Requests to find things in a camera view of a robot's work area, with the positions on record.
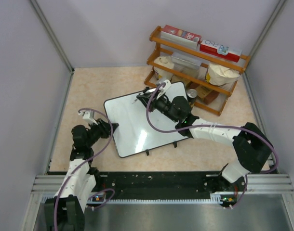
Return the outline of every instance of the wooden shelf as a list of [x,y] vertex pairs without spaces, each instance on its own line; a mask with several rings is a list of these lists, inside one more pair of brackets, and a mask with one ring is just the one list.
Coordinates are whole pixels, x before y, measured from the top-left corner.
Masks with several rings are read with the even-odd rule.
[[[177,68],[177,70],[176,70],[176,68],[175,69],[169,69],[169,68],[167,68],[165,66],[156,64],[154,62],[155,59],[158,58],[160,55],[163,55],[163,53],[165,55],[172,55],[173,54],[173,51],[162,48],[161,45],[165,45],[167,47],[170,47],[170,48],[173,48],[173,49],[176,49],[176,50],[191,54],[193,56],[205,59],[207,61],[219,64],[219,65],[222,65],[222,66],[225,66],[225,67],[228,67],[230,69],[239,71],[240,74],[244,73],[245,69],[247,68],[247,65],[249,64],[249,61],[250,61],[251,57],[242,54],[241,59],[244,59],[245,62],[244,62],[243,66],[238,66],[236,64],[233,64],[230,61],[225,61],[223,59],[213,57],[213,56],[211,56],[209,54],[206,54],[206,53],[203,53],[203,52],[198,52],[198,51],[195,51],[195,50],[191,50],[191,49],[183,47],[181,45],[177,45],[177,44],[174,44],[172,42],[165,41],[165,40],[160,38],[161,30],[162,30],[162,28],[160,26],[158,26],[150,35],[149,40],[156,42],[156,47],[155,47],[155,50],[151,53],[151,55],[148,57],[147,64],[152,65],[153,67],[157,67],[157,68],[162,69],[164,71],[170,72],[170,73],[172,73],[172,74],[174,74],[176,76],[188,79],[191,82],[203,85],[203,86],[205,86],[205,87],[207,87],[209,89],[212,89],[212,90],[215,90],[215,91],[219,92],[220,95],[215,100],[216,103],[212,102],[209,105],[206,105],[203,102],[201,102],[199,99],[197,99],[197,101],[195,102],[194,105],[199,107],[199,108],[205,109],[205,110],[207,110],[207,111],[209,111],[211,113],[214,113],[214,114],[216,114],[218,116],[221,115],[221,113],[222,113],[222,111],[223,111],[223,109],[224,109],[224,107],[226,105],[227,100],[232,95],[232,93],[233,93],[233,91],[234,91],[234,89],[236,87],[237,81],[235,81],[232,84],[226,84],[226,85],[221,86],[221,87],[220,86],[215,86],[215,85],[207,83],[206,80],[205,80],[205,75],[202,74],[202,73],[200,73],[200,75],[196,78],[196,77],[192,77],[192,76],[189,76],[189,75],[186,75],[186,74],[182,73],[179,70],[179,68]],[[208,65],[204,64],[204,63],[202,63],[200,66],[204,67],[204,68],[208,68]],[[154,71],[154,68],[152,68],[151,72],[149,73],[149,75],[147,76],[147,78],[144,81],[144,83],[146,85],[148,85],[150,87],[153,87],[153,88],[156,87],[156,85],[151,82],[151,80],[153,78],[155,78],[155,77],[153,77],[154,74],[155,74],[155,71]]]
[[[156,63],[154,62],[154,60],[160,56],[160,53],[161,53],[161,52],[162,52],[162,53],[169,54],[169,55],[171,55],[171,54],[173,53],[172,51],[169,51],[169,50],[167,50],[167,49],[163,49],[163,48],[160,48],[159,50],[156,50],[156,49],[155,49],[155,50],[152,52],[152,54],[149,56],[149,58],[147,59],[147,64],[148,64],[148,65],[152,65],[152,66],[157,67],[157,68],[160,68],[160,69],[162,69],[162,70],[164,70],[164,71],[170,72],[170,73],[172,73],[172,74],[174,74],[174,75],[177,75],[177,76],[179,76],[179,77],[181,77],[181,78],[186,78],[186,79],[188,79],[188,80],[190,80],[190,81],[192,81],[192,82],[194,82],[194,83],[197,83],[197,84],[203,85],[203,86],[205,86],[205,87],[207,87],[207,88],[209,88],[209,89],[215,90],[215,91],[217,91],[217,92],[219,92],[219,93],[223,93],[223,94],[228,95],[228,96],[231,96],[231,95],[232,95],[233,90],[234,90],[234,88],[235,88],[234,86],[232,87],[231,91],[229,91],[229,90],[226,90],[226,89],[224,89],[224,88],[222,88],[222,87],[219,87],[219,86],[215,86],[215,85],[209,84],[209,83],[207,83],[205,80],[197,79],[197,78],[194,78],[194,77],[192,77],[192,76],[188,76],[188,75],[186,75],[186,74],[184,74],[184,73],[181,73],[181,72],[179,72],[179,71],[176,71],[176,70],[173,70],[173,69],[169,69],[169,68],[167,68],[167,67],[165,67],[165,66],[162,66],[162,65],[156,64]],[[208,65],[203,64],[203,63],[201,64],[201,66],[202,66],[202,67],[205,67],[205,68],[208,68]]]
[[219,65],[228,67],[230,69],[239,71],[240,74],[244,73],[245,69],[247,68],[247,66],[249,64],[249,61],[250,61],[250,58],[251,58],[249,55],[248,56],[244,55],[244,54],[241,55],[241,59],[244,59],[246,61],[244,66],[241,67],[241,66],[238,66],[236,64],[233,64],[230,61],[225,61],[225,60],[213,57],[213,56],[211,56],[211,55],[209,55],[207,53],[202,53],[202,52],[199,52],[199,51],[195,51],[195,50],[183,47],[181,45],[177,45],[175,43],[163,40],[163,39],[161,39],[159,37],[161,30],[162,30],[161,26],[157,26],[157,28],[151,33],[149,40],[153,41],[153,42],[156,42],[158,44],[162,44],[162,45],[165,45],[165,46],[168,46],[168,47],[171,47],[171,48],[186,52],[188,54],[191,54],[191,55],[194,55],[196,57],[208,60],[210,62],[213,62],[213,63],[219,64]]

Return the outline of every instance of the small can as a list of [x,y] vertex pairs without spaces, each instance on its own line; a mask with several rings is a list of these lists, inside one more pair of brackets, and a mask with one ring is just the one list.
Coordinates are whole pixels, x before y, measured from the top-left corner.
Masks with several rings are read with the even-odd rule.
[[187,101],[189,102],[191,108],[193,108],[196,98],[197,92],[195,89],[187,90]]

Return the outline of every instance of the gray wall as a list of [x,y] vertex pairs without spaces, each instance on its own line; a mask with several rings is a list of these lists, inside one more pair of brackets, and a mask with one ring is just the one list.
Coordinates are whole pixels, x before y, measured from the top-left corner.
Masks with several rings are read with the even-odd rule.
[[69,73],[27,0],[0,0],[0,230],[20,229]]
[[170,24],[248,53],[278,0],[38,0],[74,67],[146,64]]
[[280,169],[294,186],[294,0],[286,3],[248,68]]

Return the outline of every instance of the shelf rack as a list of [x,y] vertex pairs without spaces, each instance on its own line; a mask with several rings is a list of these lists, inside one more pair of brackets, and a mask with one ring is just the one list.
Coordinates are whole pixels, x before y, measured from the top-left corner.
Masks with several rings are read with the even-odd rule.
[[[185,52],[187,54],[191,54],[193,56],[202,58],[202,59],[207,60],[209,62],[213,62],[213,63],[219,64],[219,65],[228,67],[230,69],[239,71],[240,74],[244,73],[245,69],[248,66],[248,63],[249,63],[251,57],[242,54],[241,59],[245,60],[245,62],[244,62],[243,66],[239,66],[239,65],[233,64],[230,61],[225,61],[225,60],[217,58],[215,56],[212,56],[212,55],[209,55],[209,54],[206,54],[206,53],[203,53],[203,52],[191,50],[191,49],[183,47],[181,45],[178,45],[178,44],[163,40],[163,39],[160,38],[161,30],[162,30],[161,26],[157,26],[157,28],[150,35],[149,40],[153,41],[153,42],[156,42],[156,46],[155,46],[155,49],[152,52],[152,54],[148,57],[147,64],[151,65],[153,67],[157,67],[159,69],[162,69],[164,71],[173,73],[174,75],[179,76],[181,78],[186,78],[186,79],[188,79],[188,80],[190,80],[190,81],[192,81],[194,83],[203,85],[203,86],[205,86],[205,87],[207,87],[209,89],[215,90],[215,91],[219,92],[220,94],[222,94],[223,95],[222,101],[220,103],[220,107],[218,107],[217,109],[212,108],[210,105],[204,104],[203,102],[201,102],[198,99],[195,102],[196,107],[207,110],[207,111],[209,111],[211,113],[214,113],[214,114],[216,114],[218,116],[221,115],[221,113],[222,113],[222,111],[223,111],[223,109],[224,109],[224,107],[226,105],[227,100],[232,95],[232,93],[233,93],[233,91],[234,91],[234,89],[236,87],[237,81],[235,81],[231,85],[230,88],[228,88],[226,85],[219,87],[219,86],[215,86],[215,85],[207,83],[204,80],[204,78],[202,78],[201,76],[199,78],[194,78],[194,77],[186,75],[186,74],[184,74],[184,73],[182,73],[180,71],[169,69],[169,68],[167,68],[165,66],[156,64],[154,61],[155,61],[155,59],[157,57],[160,56],[161,53],[165,53],[167,55],[172,55],[173,54],[173,51],[165,49],[165,48],[161,47],[161,45],[169,47],[169,48],[173,48],[173,49],[176,49],[176,50],[179,50],[179,51],[182,51],[182,52]],[[208,68],[208,65],[205,64],[205,63],[202,63],[201,67]],[[154,76],[154,68],[152,68],[151,72],[149,73],[149,75],[145,79],[144,83],[146,85],[150,86],[150,87],[156,87],[156,85],[154,83],[150,82],[151,79],[153,78],[153,76]]]

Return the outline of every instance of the red and white box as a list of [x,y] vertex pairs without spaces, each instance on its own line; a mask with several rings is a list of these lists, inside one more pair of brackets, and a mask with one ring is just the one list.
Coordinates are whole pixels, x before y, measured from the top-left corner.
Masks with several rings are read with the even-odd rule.
[[160,37],[161,39],[168,40],[195,50],[197,49],[197,45],[201,39],[200,35],[187,32],[169,25],[166,25],[162,29]]
[[233,49],[228,46],[204,39],[200,44],[200,51],[213,54],[215,56],[238,62],[242,53],[242,50]]

